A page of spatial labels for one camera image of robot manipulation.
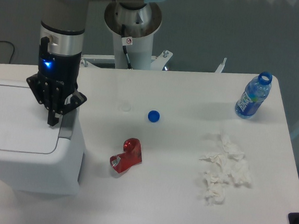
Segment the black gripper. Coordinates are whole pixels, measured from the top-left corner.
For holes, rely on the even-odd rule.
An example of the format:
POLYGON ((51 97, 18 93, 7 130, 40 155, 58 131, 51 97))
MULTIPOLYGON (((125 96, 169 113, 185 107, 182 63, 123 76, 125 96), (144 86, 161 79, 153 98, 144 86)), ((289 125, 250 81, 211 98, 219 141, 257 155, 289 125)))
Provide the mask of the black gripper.
POLYGON ((77 90, 81 53, 59 55, 48 51, 49 37, 42 37, 39 47, 38 73, 26 79, 38 104, 47 109, 47 123, 54 126, 59 116, 80 107, 87 97, 77 90), (63 91, 73 92, 63 99, 63 91))

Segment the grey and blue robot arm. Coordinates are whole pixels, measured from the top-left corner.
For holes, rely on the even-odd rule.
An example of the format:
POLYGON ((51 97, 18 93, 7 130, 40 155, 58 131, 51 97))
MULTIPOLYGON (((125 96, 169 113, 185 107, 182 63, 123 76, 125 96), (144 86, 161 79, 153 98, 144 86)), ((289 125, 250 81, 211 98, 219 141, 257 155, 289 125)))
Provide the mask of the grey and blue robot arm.
MULTIPOLYGON (((43 0, 38 72, 27 83, 47 109, 50 126, 87 100, 77 78, 90 1, 43 0)), ((104 19, 113 35, 115 67, 149 70, 153 36, 162 23, 158 4, 165 0, 101 1, 108 3, 104 19)))

